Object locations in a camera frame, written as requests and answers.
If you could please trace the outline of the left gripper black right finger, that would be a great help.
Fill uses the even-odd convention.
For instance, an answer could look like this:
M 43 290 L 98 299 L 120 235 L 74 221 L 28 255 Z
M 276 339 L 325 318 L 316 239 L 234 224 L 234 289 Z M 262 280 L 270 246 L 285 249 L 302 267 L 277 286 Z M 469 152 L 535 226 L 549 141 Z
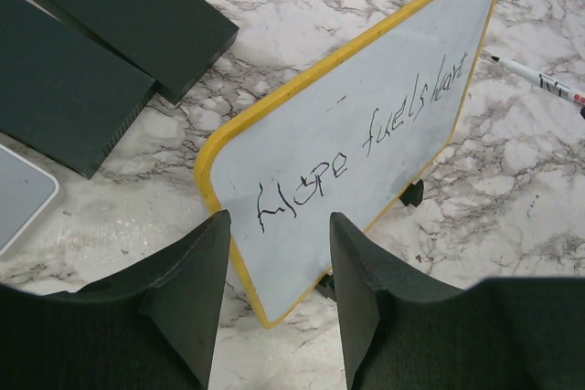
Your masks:
M 496 277 L 461 290 L 330 217 L 350 389 L 581 389 L 584 281 Z

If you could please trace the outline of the black rectangular pad upper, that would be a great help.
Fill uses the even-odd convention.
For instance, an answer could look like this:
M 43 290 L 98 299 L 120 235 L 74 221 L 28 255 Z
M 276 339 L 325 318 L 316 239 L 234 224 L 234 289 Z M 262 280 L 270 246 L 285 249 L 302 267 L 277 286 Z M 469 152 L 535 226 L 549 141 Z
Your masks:
M 148 74 L 177 104 L 239 28 L 206 0 L 33 0 Z

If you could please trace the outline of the black rectangular pad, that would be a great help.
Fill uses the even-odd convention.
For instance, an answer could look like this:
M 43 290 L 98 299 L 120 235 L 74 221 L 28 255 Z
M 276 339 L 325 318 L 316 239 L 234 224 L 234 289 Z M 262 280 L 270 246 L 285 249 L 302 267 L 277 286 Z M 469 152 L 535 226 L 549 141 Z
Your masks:
M 206 0 L 33 0 L 148 74 L 177 104 L 239 28 Z
M 154 80 L 26 0 L 1 0 L 1 131 L 86 178 Z

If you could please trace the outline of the yellow framed whiteboard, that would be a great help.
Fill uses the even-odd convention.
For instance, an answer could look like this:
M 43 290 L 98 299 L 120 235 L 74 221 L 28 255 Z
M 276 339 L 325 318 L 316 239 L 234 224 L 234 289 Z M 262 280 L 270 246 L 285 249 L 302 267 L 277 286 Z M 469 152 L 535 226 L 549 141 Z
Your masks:
M 209 136 L 194 179 L 262 326 L 329 272 L 332 213 L 369 229 L 449 143 L 495 3 L 414 0 Z

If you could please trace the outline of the black rectangular pad lower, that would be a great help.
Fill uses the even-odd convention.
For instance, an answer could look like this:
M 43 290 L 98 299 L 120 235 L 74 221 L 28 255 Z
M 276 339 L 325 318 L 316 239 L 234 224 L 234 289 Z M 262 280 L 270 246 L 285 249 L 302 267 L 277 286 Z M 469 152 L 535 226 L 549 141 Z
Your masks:
M 154 80 L 26 0 L 1 0 L 1 131 L 86 178 Z

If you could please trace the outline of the black marker pen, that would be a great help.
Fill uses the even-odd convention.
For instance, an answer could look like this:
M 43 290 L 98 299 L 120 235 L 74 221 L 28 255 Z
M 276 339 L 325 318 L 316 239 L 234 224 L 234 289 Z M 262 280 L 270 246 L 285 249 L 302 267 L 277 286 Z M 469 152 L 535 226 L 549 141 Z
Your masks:
M 528 68 L 510 59 L 490 56 L 490 59 L 517 76 L 526 79 L 541 89 L 571 102 L 581 108 L 584 107 L 584 92 L 575 89 L 560 80 L 554 79 L 547 74 Z

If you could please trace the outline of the grey white eraser block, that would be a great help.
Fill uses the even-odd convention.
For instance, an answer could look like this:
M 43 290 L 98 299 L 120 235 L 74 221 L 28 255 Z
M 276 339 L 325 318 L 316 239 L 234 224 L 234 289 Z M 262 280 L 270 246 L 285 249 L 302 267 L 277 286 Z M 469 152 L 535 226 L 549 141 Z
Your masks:
M 1 145 L 1 256 L 14 253 L 58 203 L 61 187 L 44 169 Z

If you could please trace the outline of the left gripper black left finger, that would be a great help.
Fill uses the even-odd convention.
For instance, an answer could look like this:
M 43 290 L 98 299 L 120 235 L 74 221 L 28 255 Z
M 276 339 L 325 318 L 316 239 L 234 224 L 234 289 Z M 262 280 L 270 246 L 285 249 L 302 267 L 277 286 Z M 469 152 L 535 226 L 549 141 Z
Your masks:
M 77 292 L 1 289 L 4 389 L 205 389 L 229 262 L 220 211 Z

